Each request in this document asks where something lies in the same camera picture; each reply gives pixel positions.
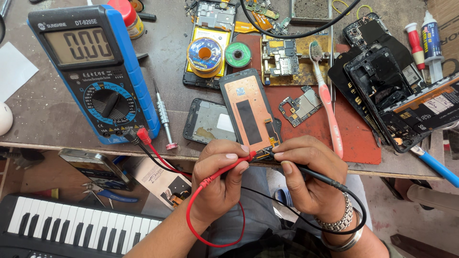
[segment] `toothbrush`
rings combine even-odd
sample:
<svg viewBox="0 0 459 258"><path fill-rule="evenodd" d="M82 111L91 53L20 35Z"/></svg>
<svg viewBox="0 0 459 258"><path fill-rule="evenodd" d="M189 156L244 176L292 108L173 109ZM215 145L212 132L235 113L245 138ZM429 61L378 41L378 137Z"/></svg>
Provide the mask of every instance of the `toothbrush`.
<svg viewBox="0 0 459 258"><path fill-rule="evenodd" d="M319 61L322 60L322 48L316 40L309 44L309 56L311 62L314 65L314 75L319 84L319 96L322 100L325 110L327 111L328 124L330 126L331 140L333 142L333 150L340 158L343 158L343 145L341 141L341 133L336 122L335 114L331 106L331 97L327 85L322 78L322 74L319 69Z"/></svg>

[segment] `hand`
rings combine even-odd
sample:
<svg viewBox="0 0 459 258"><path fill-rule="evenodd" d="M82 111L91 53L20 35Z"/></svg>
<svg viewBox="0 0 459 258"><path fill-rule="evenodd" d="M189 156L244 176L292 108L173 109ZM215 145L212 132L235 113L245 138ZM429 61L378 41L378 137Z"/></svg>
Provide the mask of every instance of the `hand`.
<svg viewBox="0 0 459 258"><path fill-rule="evenodd" d="M237 142L212 140L196 162L191 180L192 191L195 192L206 177L235 163L239 157L247 157L249 152L249 147ZM242 172L247 168L249 163L243 161L228 172L225 180L217 177L203 189L193 203L190 219L207 227L237 204L241 196Z"/></svg>
<svg viewBox="0 0 459 258"><path fill-rule="evenodd" d="M281 161L296 209L316 215L327 223L334 223L343 217L346 204L341 191L310 176L304 181L300 170L293 163L307 165L310 169L345 184L347 164L338 155L309 135L287 140L273 148L273 152L276 153L275 159Z"/></svg>

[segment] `silver bangle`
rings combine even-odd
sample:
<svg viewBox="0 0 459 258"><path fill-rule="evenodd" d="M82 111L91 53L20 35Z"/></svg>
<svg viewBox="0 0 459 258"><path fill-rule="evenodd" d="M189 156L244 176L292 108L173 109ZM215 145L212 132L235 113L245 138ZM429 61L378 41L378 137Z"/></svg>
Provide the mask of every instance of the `silver bangle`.
<svg viewBox="0 0 459 258"><path fill-rule="evenodd" d="M344 200L346 202L346 209L344 211L344 215L343 217L335 222L335 223L326 223L326 222L322 222L320 221L315 215L313 215L314 219L317 221L317 223L324 229L326 230L331 230L331 231L335 231L335 232L338 232L338 231L341 231L345 228L347 228L351 222L352 222L352 202L351 200L349 200L349 196L347 195L347 193L343 193L344 195Z"/></svg>
<svg viewBox="0 0 459 258"><path fill-rule="evenodd" d="M358 211L356 208L353 208L355 213L358 215L358 222L357 222L357 225L359 225L361 222L362 222L362 214L360 213L360 211ZM364 230L364 227L362 227L359 231L355 232L351 239L349 239L349 241L347 241L347 243L341 245L341 246L332 246L326 239L325 235L324 235L324 232L322 232L322 236L321 236L321 240L322 240L322 243L328 248L330 249L331 251L333 252L344 252L344 251L347 251L349 249L351 249L357 242L358 240L360 239L360 237L362 236L362 232Z"/></svg>

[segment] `black piano key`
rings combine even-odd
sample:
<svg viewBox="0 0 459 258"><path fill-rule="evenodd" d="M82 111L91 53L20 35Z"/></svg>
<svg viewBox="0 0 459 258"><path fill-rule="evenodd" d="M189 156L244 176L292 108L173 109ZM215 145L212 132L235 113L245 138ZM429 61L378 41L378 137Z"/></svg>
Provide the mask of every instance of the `black piano key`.
<svg viewBox="0 0 459 258"><path fill-rule="evenodd" d="M115 241L116 229L110 231L110 236L108 237L107 252L112 252L113 242Z"/></svg>
<svg viewBox="0 0 459 258"><path fill-rule="evenodd" d="M118 246L116 247L117 254L121 254L121 250L123 249L123 243L124 243L125 237L126 237L126 231L121 230L121 232L119 233Z"/></svg>
<svg viewBox="0 0 459 258"><path fill-rule="evenodd" d="M73 238L73 245L78 246L80 243L81 232L83 231L83 222L78 223L77 229L75 231L75 237Z"/></svg>
<svg viewBox="0 0 459 258"><path fill-rule="evenodd" d="M56 237L57 237L57 232L59 230L59 226L61 225L61 219L56 219L54 221L54 224L53 224L53 228L51 230L51 238L50 240L52 242L56 241Z"/></svg>
<svg viewBox="0 0 459 258"><path fill-rule="evenodd" d="M27 236L28 236L28 237L34 236L35 228L37 227L37 221L38 221L38 217L39 217L39 216L40 216L40 215L35 214L35 215L30 219L29 232L27 233Z"/></svg>
<svg viewBox="0 0 459 258"><path fill-rule="evenodd" d="M52 217L48 217L45 219L45 224L43 225L43 231L41 232L41 239L46 240L46 237L48 236L48 231L50 230L51 226L51 220Z"/></svg>
<svg viewBox="0 0 459 258"><path fill-rule="evenodd" d="M68 226L70 225L70 220L64 221L62 224L61 235L59 236L59 243L63 244L67 236Z"/></svg>
<svg viewBox="0 0 459 258"><path fill-rule="evenodd" d="M89 224L88 227L86 228L86 232L84 234L84 239L83 239L83 248L88 248L89 245L89 239L91 238L91 233L92 233L92 228L94 225Z"/></svg>
<svg viewBox="0 0 459 258"><path fill-rule="evenodd" d="M97 241L97 250L101 251L104 246L105 235L107 234L107 227L102 227L101 234L99 235L99 240Z"/></svg>
<svg viewBox="0 0 459 258"><path fill-rule="evenodd" d="M132 243L132 247L134 247L140 241L140 233L136 233L134 235L134 242Z"/></svg>
<svg viewBox="0 0 459 258"><path fill-rule="evenodd" d="M24 232L26 231L26 227L27 227L27 222L28 222L28 218L30 217L30 213L26 213L22 216L22 219L21 219L21 224L19 226L19 235L20 236L23 236L24 235Z"/></svg>

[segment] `yellow rubber band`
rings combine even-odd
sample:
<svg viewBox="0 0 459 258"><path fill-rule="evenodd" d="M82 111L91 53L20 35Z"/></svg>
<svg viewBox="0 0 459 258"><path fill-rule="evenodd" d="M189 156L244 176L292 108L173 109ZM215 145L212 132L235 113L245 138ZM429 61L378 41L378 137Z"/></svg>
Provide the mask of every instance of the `yellow rubber band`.
<svg viewBox="0 0 459 258"><path fill-rule="evenodd" d="M333 0L332 3L331 3L331 7L333 7L333 9L335 9L335 11L337 11L338 13L342 13L342 12L338 11L338 9L334 6L335 2L343 3L346 7L349 7L345 2L343 2L341 0Z"/></svg>
<svg viewBox="0 0 459 258"><path fill-rule="evenodd" d="M370 12L373 12L373 9L372 9L370 6L368 6L368 5L363 5L363 6L361 6L361 7L359 7L359 8L357 9L357 20L360 19L360 18L358 17L358 11L360 11L360 8L362 8L362 7L367 7L368 9L370 9Z"/></svg>

